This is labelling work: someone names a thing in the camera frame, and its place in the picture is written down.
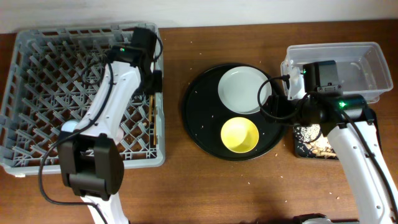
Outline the white ceramic plate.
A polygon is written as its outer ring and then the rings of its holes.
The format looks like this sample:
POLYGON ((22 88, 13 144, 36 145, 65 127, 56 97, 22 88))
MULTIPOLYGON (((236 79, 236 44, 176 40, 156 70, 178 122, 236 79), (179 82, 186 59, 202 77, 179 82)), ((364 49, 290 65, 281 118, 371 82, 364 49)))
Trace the white ceramic plate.
POLYGON ((218 95, 227 109, 238 114, 260 112, 257 94, 261 85, 268 80, 260 70, 240 66, 225 72, 218 84, 218 95))

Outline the yellow bowl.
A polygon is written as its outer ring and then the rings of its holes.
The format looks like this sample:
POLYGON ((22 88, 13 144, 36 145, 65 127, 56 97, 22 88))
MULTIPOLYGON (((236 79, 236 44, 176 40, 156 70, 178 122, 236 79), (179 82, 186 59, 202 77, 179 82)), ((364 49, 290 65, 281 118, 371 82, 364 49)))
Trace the yellow bowl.
POLYGON ((257 126, 249 119, 235 117, 221 127, 221 142, 231 152, 237 154, 252 151, 259 142, 257 126))

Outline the wooden chopstick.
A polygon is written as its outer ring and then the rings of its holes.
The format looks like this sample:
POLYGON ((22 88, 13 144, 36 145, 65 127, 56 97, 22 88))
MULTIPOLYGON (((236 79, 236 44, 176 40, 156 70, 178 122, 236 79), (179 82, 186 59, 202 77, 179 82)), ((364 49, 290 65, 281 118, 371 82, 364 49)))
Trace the wooden chopstick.
POLYGON ((157 116, 157 110, 156 110, 156 106, 154 106, 154 132, 153 132, 153 145, 156 146, 157 144, 157 131, 156 131, 156 116, 157 116))
POLYGON ((149 124, 152 122, 152 111, 153 111, 153 102, 154 102, 154 96, 150 95, 149 96, 149 124))

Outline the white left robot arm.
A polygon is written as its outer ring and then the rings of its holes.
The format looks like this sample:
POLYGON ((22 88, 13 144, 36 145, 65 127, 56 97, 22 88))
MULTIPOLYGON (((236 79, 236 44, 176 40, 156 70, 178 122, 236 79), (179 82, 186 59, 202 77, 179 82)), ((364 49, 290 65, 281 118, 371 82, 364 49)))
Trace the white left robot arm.
POLYGON ((99 91, 80 121, 61 128, 57 150, 63 184, 81 198, 95 223, 128 223, 119 189, 124 161, 118 144, 120 123, 131 97, 154 95, 162 89, 162 72, 155 65, 161 44, 115 45, 104 56, 104 77, 99 91))

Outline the light blue plastic cup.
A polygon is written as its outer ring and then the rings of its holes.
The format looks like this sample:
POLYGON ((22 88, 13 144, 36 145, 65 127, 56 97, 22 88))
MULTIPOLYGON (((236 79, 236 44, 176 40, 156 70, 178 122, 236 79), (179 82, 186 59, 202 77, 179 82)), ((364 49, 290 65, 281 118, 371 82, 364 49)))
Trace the light blue plastic cup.
POLYGON ((61 131, 72 133, 72 132, 74 132, 78 123, 79 123, 79 120, 75 120, 75 119, 66 121, 65 123, 62 124, 61 131))

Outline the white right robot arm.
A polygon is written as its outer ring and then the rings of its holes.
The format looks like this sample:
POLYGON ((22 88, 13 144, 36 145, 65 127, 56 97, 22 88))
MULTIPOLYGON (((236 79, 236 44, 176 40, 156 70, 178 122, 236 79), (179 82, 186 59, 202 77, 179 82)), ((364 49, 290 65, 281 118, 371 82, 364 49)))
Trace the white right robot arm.
POLYGON ((270 96, 261 113, 280 124, 317 124, 343 166, 360 223, 397 223, 397 187, 383 158, 377 117, 361 95, 270 96))

